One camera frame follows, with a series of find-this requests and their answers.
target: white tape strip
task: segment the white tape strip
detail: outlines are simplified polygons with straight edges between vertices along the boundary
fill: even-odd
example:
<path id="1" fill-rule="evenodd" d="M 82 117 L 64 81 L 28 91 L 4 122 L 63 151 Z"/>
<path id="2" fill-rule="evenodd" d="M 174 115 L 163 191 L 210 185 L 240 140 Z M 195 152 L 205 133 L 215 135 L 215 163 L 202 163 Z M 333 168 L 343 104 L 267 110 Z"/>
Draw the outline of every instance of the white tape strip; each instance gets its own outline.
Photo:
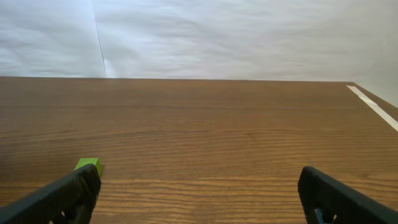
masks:
<path id="1" fill-rule="evenodd" d="M 352 90 L 355 94 L 359 96 L 361 100 L 363 100 L 370 108 L 372 108 L 382 119 L 384 119 L 387 123 L 391 125 L 396 131 L 398 131 L 398 122 L 394 120 L 389 114 L 387 114 L 383 109 L 381 109 L 377 103 L 373 102 L 369 99 L 361 90 L 356 88 L 355 86 L 347 86 Z"/>

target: tabletop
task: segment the tabletop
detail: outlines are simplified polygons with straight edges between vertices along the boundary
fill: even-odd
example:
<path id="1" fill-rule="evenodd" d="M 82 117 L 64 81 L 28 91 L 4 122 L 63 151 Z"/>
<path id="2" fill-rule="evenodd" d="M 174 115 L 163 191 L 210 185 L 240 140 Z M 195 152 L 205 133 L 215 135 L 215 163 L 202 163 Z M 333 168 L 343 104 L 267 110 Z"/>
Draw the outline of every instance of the tabletop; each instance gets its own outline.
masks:
<path id="1" fill-rule="evenodd" d="M 398 210 L 398 133 L 347 85 L 2 77 L 0 206 L 98 157 L 91 223 L 305 223 L 303 166 Z"/>

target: white backdrop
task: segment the white backdrop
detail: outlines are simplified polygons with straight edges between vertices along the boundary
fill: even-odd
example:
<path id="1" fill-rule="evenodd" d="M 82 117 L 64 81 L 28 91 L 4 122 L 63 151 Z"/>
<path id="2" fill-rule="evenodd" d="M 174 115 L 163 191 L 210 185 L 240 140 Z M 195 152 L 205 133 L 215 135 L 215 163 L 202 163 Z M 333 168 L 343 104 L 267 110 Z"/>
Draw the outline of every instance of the white backdrop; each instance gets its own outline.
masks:
<path id="1" fill-rule="evenodd" d="M 1 75 L 354 81 L 398 106 L 395 0 L 28 2 L 0 2 Z"/>

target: black plastic part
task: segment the black plastic part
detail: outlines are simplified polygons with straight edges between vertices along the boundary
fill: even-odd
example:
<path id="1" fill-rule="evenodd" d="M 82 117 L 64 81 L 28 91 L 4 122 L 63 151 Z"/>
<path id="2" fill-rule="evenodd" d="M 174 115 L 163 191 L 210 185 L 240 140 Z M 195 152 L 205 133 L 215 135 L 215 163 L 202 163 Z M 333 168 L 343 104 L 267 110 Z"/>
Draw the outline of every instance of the black plastic part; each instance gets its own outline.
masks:
<path id="1" fill-rule="evenodd" d="M 313 167 L 304 167 L 298 194 L 308 224 L 398 223 L 398 212 Z"/>
<path id="2" fill-rule="evenodd" d="M 101 180 L 93 164 L 0 209 L 0 224 L 88 224 Z"/>

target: green cube top face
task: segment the green cube top face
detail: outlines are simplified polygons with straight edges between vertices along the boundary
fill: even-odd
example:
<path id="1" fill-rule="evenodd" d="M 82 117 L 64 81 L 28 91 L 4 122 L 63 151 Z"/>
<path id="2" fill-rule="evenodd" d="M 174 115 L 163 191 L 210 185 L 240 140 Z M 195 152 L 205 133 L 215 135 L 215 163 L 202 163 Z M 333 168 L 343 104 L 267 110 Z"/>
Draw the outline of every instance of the green cube top face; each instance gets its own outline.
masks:
<path id="1" fill-rule="evenodd" d="M 94 166 L 97 168 L 98 175 L 101 177 L 102 166 L 101 166 L 100 160 L 98 158 L 80 158 L 79 162 L 77 163 L 77 165 L 75 167 L 75 170 L 77 170 L 87 164 L 94 164 Z"/>

